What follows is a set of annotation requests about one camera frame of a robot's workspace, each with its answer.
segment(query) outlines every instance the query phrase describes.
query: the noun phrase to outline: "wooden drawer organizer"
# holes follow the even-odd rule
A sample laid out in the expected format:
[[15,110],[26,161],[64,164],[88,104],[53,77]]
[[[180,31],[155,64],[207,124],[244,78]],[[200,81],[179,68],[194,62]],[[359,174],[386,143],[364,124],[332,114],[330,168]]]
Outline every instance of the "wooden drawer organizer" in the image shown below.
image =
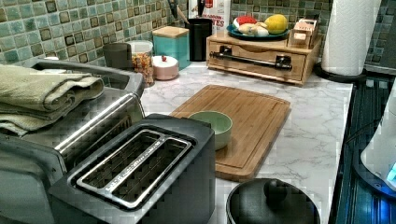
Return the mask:
[[[316,39],[312,49],[287,47],[287,39],[272,41],[246,41],[233,38],[228,32],[219,32],[207,38],[206,63],[209,68],[240,73],[248,76],[270,78],[278,81],[303,85],[312,73],[318,60],[321,36]],[[262,66],[256,63],[219,59],[211,56],[211,52],[231,49],[232,56],[257,60],[260,62],[276,62],[276,56],[289,56],[291,70]]]

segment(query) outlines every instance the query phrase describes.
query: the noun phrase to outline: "folded towel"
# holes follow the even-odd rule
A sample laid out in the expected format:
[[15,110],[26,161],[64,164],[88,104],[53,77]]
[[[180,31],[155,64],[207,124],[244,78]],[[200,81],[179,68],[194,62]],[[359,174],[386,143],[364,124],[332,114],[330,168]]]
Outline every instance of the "folded towel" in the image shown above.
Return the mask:
[[52,74],[14,65],[0,65],[0,80],[0,128],[18,135],[55,122],[104,88],[101,78],[89,74]]

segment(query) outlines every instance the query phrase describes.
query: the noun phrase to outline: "cutting board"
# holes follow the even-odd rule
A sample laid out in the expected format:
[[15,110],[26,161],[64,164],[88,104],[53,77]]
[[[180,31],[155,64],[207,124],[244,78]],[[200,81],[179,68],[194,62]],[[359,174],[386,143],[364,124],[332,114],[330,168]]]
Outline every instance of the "cutting board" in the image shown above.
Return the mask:
[[216,176],[243,182],[253,178],[290,112],[288,101],[237,88],[209,85],[170,115],[215,110],[233,120],[232,140],[216,151]]

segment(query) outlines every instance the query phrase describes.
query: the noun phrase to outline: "marble countertop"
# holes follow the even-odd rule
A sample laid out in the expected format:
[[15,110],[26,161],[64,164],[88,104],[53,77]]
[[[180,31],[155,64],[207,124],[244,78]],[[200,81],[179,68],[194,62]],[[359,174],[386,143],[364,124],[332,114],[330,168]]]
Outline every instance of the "marble countertop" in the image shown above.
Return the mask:
[[[313,74],[302,86],[239,76],[192,63],[168,81],[156,80],[141,97],[146,115],[168,115],[206,85],[256,91],[290,102],[290,114],[256,178],[278,178],[307,194],[328,223],[347,123],[351,84]],[[239,183],[216,178],[216,208],[210,224],[227,223],[225,204]]]

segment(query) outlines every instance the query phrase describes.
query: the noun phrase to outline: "stovetop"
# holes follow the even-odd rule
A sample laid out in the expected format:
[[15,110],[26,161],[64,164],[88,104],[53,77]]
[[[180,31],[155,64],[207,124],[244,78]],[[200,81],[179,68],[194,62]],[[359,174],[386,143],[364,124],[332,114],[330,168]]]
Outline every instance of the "stovetop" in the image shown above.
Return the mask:
[[370,73],[354,86],[329,223],[396,223],[396,201],[367,186],[352,164],[353,152],[373,137],[393,82],[393,76]]

